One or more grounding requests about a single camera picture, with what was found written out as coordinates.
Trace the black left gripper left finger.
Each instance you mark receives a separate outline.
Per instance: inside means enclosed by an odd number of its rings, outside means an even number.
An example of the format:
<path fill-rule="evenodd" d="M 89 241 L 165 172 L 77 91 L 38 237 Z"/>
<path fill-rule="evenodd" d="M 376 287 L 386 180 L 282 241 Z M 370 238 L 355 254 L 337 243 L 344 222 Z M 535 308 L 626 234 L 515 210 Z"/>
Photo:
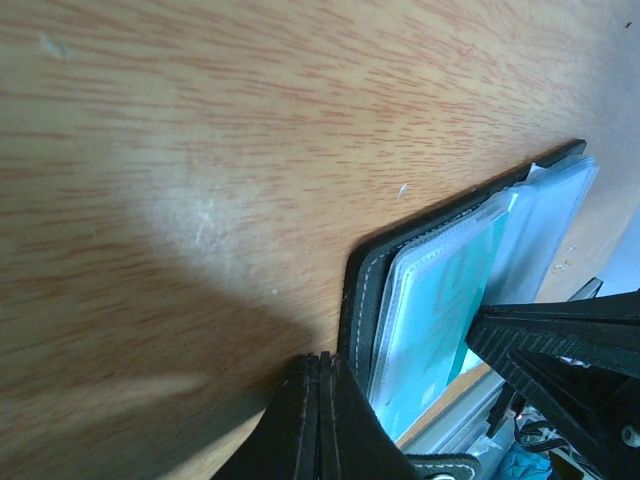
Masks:
<path fill-rule="evenodd" d="M 319 357 L 298 355 L 255 429 L 213 479 L 316 479 L 318 434 Z"/>

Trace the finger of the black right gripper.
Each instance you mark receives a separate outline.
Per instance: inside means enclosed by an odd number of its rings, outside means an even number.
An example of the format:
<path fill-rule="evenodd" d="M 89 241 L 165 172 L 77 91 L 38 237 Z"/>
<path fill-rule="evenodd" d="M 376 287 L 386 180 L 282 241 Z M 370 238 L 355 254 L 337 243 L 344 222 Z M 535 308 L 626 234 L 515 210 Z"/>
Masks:
<path fill-rule="evenodd" d="M 484 306 L 468 347 L 603 479 L 639 476 L 639 294 Z"/>

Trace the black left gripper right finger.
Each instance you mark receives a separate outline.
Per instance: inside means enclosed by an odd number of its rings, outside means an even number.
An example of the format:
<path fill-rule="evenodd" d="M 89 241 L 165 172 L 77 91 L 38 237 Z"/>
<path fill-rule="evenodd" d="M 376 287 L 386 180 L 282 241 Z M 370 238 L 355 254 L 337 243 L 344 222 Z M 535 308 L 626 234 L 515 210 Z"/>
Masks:
<path fill-rule="evenodd" d="M 321 479 L 418 477 L 381 427 L 350 366 L 327 352 L 319 362 L 318 428 Z"/>

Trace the black card holder wallet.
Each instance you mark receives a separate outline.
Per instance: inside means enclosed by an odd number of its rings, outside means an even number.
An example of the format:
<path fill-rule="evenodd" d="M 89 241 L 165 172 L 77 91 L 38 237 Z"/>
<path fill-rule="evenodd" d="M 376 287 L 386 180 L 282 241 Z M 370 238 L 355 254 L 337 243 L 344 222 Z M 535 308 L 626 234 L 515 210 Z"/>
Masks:
<path fill-rule="evenodd" d="M 362 244 L 338 340 L 391 439 L 463 371 L 480 305 L 530 303 L 596 175 L 576 140 Z"/>

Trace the teal VIP card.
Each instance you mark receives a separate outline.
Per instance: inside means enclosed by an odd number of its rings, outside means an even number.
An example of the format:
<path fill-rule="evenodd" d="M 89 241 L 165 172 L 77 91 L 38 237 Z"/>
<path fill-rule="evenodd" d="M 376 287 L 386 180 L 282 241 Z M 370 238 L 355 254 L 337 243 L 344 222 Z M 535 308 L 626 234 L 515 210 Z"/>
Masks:
<path fill-rule="evenodd" d="M 382 405 L 398 413 L 428 409 L 464 365 L 464 336 L 487 286 L 508 214 L 471 219 L 426 268 L 403 274 L 399 319 Z"/>

